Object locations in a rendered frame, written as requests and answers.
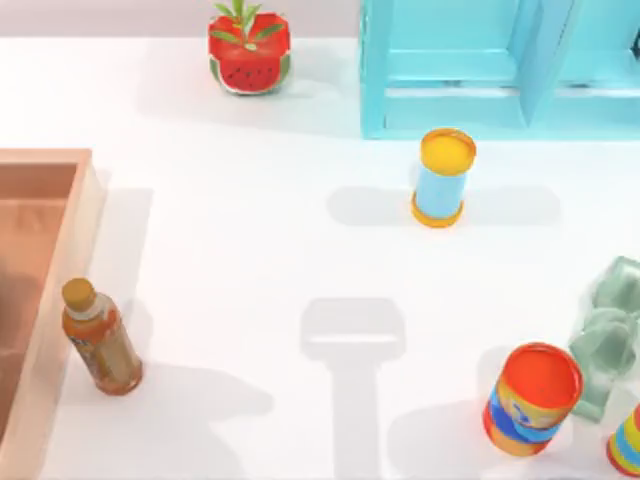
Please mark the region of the yellow and blue can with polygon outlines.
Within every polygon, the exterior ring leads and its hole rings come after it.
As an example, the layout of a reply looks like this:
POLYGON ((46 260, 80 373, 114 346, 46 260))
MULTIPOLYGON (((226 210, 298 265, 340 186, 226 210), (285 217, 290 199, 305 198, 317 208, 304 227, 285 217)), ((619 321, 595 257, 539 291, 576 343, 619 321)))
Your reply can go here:
POLYGON ((473 139, 458 129, 438 128, 423 137, 421 170, 411 199, 411 212, 418 222, 446 228, 459 219, 466 175, 476 151, 473 139))

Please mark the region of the watermelon plant pot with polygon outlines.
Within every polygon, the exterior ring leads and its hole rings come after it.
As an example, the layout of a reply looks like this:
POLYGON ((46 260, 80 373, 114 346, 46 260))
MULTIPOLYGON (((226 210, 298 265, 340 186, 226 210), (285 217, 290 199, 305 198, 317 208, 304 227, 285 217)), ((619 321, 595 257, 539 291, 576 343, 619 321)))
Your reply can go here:
POLYGON ((218 83, 237 95, 262 95, 278 89, 291 68, 289 24, 245 0, 217 3, 208 25, 210 70, 218 83))

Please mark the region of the light blue rack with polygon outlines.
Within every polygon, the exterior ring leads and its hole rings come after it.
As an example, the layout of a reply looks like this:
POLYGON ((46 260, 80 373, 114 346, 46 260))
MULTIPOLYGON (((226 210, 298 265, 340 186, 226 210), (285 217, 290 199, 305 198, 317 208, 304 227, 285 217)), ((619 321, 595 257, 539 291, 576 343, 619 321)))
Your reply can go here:
POLYGON ((360 0, 360 126, 640 140, 640 0, 360 0))

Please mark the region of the orange drink bottle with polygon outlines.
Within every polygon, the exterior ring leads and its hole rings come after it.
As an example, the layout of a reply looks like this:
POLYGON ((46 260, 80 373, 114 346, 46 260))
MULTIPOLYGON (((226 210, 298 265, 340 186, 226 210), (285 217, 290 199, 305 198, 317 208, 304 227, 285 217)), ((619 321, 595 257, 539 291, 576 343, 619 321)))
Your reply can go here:
POLYGON ((111 297, 85 278, 67 281, 62 327, 96 387, 107 395, 132 391, 143 377, 143 363, 133 348, 122 316, 111 297))

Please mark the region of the orange and blue can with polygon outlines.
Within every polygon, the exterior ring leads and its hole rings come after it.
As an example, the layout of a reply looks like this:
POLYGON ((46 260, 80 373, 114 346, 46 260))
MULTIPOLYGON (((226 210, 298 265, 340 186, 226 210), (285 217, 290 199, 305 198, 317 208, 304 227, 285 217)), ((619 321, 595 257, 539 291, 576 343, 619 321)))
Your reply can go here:
POLYGON ((574 409, 584 388, 580 367, 563 349, 531 342, 507 357, 482 414, 485 432, 503 452, 542 452, 574 409))

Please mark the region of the salmon-coloured shallow box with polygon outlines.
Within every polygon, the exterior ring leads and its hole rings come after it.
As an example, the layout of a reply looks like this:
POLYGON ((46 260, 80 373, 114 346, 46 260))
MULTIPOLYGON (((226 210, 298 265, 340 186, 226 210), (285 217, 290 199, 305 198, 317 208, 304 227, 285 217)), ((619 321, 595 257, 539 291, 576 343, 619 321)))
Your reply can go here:
POLYGON ((84 275, 105 192, 88 149, 0 149, 0 480, 37 480, 69 352, 62 285, 84 275))

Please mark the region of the pale green glass trophy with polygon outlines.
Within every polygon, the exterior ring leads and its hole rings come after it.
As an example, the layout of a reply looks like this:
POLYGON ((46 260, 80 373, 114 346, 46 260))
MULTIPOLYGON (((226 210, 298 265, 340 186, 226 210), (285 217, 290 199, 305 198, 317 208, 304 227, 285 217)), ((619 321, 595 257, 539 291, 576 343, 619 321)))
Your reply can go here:
POLYGON ((640 261, 615 258, 589 292, 569 351, 584 387, 573 413, 600 422, 615 384, 637 360, 640 342, 640 261))

